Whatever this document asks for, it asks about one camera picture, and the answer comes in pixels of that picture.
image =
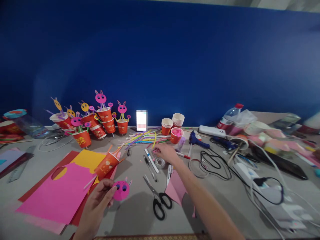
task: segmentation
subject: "right hand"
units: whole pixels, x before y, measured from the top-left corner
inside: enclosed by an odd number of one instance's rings
[[[166,162],[170,163],[171,165],[175,166],[178,162],[182,161],[173,147],[165,143],[159,143],[154,145],[155,148],[158,148],[161,152],[157,152],[156,154],[163,158]]]

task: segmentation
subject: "left hand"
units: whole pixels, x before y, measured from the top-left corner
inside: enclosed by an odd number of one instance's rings
[[[113,204],[113,195],[117,187],[113,187],[114,181],[103,179],[88,197],[84,206],[79,227],[73,240],[92,240],[98,232],[104,210]]]

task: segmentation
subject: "glue gun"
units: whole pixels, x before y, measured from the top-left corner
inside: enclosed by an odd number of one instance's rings
[[[203,148],[210,148],[209,144],[201,142],[199,139],[196,138],[196,134],[195,134],[194,131],[192,131],[192,133],[190,134],[189,144],[192,144],[192,145],[197,144],[197,145],[199,145],[200,147],[203,147]]]

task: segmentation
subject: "white power strip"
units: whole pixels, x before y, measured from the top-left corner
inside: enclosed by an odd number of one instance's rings
[[[260,176],[252,169],[248,168],[242,163],[233,165],[241,178],[249,185],[252,181]],[[271,202],[279,202],[281,199],[281,192],[278,187],[269,187],[266,183],[259,187],[253,182],[253,189],[261,193],[265,198]],[[304,208],[292,202],[291,198],[285,198],[280,205],[274,205],[259,194],[256,197],[263,205],[263,210],[267,211],[272,216],[274,221],[283,229],[305,229],[306,226],[302,223],[303,220],[310,221],[312,217],[306,212]]]

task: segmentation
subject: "water bottle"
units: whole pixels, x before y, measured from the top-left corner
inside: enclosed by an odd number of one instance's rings
[[[234,108],[229,109],[217,124],[217,128],[226,130],[228,127],[230,127],[230,125],[233,124],[234,120],[237,119],[241,108],[243,108],[243,104],[237,103]]]
[[[4,114],[4,118],[14,121],[22,131],[33,138],[43,138],[49,133],[49,130],[27,114],[25,109],[17,109],[7,112]]]

